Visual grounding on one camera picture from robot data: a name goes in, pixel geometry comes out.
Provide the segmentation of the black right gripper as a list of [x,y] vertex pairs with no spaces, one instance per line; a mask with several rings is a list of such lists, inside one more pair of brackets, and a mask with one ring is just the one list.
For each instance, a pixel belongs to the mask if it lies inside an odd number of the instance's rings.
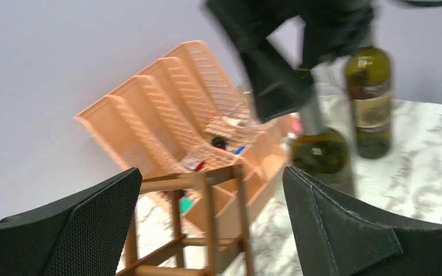
[[311,69],[351,54],[374,17],[370,1],[206,1],[205,6],[239,53],[261,122],[296,112],[315,96],[311,72],[292,68],[269,35],[300,18],[301,66]]

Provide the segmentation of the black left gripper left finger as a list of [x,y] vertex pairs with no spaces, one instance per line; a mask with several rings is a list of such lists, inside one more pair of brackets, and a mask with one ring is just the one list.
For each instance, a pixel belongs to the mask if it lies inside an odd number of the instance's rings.
[[142,175],[95,186],[0,220],[0,275],[114,275]]

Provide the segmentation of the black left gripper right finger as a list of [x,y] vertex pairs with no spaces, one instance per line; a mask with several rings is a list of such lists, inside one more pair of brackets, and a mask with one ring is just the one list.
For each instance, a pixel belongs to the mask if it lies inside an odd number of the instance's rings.
[[442,224],[372,206],[296,167],[283,189],[304,275],[442,275]]

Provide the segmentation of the green bottle silver cap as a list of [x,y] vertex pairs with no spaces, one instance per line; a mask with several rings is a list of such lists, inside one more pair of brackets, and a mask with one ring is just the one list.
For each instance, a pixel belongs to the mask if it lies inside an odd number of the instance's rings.
[[291,146],[292,165],[355,197],[348,143],[342,134],[326,125],[315,86],[311,86],[311,95],[298,115],[302,132]]

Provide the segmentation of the green bottle white label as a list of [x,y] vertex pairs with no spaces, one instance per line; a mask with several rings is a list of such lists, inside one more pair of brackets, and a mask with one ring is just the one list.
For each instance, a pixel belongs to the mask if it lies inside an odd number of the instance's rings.
[[347,60],[344,79],[357,153],[365,159],[379,159],[389,152],[393,140],[393,63],[390,55],[374,44],[373,31]]

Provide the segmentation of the red capped small bottle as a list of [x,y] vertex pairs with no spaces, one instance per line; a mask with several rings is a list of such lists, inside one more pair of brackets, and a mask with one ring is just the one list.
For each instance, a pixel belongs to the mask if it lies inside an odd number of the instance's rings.
[[227,142],[226,140],[221,137],[221,136],[216,136],[211,140],[211,145],[213,147],[219,148],[221,150],[225,150],[226,151],[226,147],[227,147]]

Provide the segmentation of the brown wooden wine rack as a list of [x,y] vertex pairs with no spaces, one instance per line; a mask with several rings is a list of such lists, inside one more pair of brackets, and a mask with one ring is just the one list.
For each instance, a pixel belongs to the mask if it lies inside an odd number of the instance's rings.
[[[175,173],[143,180],[142,194],[168,191],[173,239],[137,257],[136,220],[125,241],[125,269],[119,275],[219,275],[244,254],[246,275],[254,275],[243,167]],[[206,267],[185,266],[186,247],[205,247]]]

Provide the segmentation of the peach plastic file organizer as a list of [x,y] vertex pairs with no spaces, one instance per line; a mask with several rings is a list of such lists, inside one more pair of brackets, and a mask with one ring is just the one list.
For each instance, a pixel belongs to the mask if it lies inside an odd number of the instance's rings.
[[[122,169],[145,178],[241,164],[247,212],[254,221],[273,196],[272,183],[287,161],[281,144],[292,130],[286,115],[259,122],[205,42],[172,49],[77,114],[76,119]],[[226,151],[213,147],[221,136]],[[246,145],[241,155],[233,150]]]

